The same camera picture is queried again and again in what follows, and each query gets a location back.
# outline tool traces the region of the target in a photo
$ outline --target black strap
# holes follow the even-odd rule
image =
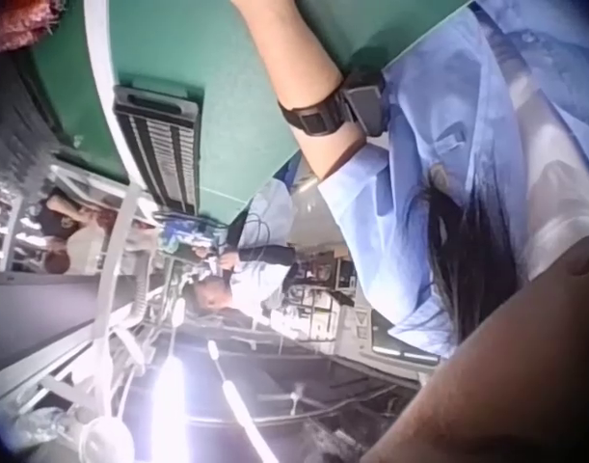
[[[337,132],[348,120],[349,109],[339,88],[317,104],[288,110],[280,103],[283,117],[290,125],[310,136],[324,136]]]

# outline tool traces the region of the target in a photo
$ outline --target woman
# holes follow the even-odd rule
[[[293,0],[232,1],[282,107],[339,86]],[[477,6],[385,69],[390,152],[292,128],[369,302],[451,357],[365,463],[589,461],[589,18]]]
[[[282,108],[339,87],[293,0],[232,2]],[[366,298],[393,336],[443,357],[589,235],[587,12],[559,0],[476,10],[384,69],[389,151],[355,123],[324,136],[292,126]]]

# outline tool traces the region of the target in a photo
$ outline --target seated man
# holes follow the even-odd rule
[[[67,241],[95,219],[95,212],[76,203],[60,188],[54,188],[38,204],[34,219],[47,238],[47,252],[43,260],[45,271],[53,274],[67,272],[70,266]]]
[[[281,287],[294,263],[294,249],[286,246],[293,218],[285,185],[272,178],[252,200],[238,248],[219,257],[224,276],[211,275],[187,285],[183,289],[187,307],[260,314],[261,302]],[[196,253],[206,256],[201,249]]]

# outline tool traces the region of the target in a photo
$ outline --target white shirt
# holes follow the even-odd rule
[[[252,200],[238,247],[257,248],[287,244],[294,221],[294,205],[283,182],[271,178]],[[283,282],[288,266],[240,262],[229,281],[232,307],[247,314],[261,313],[260,303]]]

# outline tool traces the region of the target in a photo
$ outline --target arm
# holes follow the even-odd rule
[[[258,260],[264,263],[291,266],[294,263],[296,253],[294,248],[279,246],[276,244],[246,248],[238,250],[238,258],[241,262]]]
[[[80,209],[71,201],[60,195],[54,194],[50,196],[50,198],[48,198],[47,202],[45,203],[45,206],[48,209],[58,212],[59,214],[63,214],[76,222],[85,221],[85,217],[80,213]]]
[[[294,0],[232,0],[241,13],[281,105],[287,109],[316,104],[343,80],[341,72],[307,27]],[[358,125],[345,123],[336,133],[309,137],[291,127],[315,174],[326,178],[366,143]]]
[[[266,263],[269,265],[283,265],[290,267],[294,263],[296,252],[288,246],[275,244],[228,251],[219,257],[219,263],[224,270],[232,270],[241,262]]]
[[[420,458],[421,449],[456,454],[507,436],[553,449],[587,424],[589,238],[493,313],[363,462],[410,450]]]

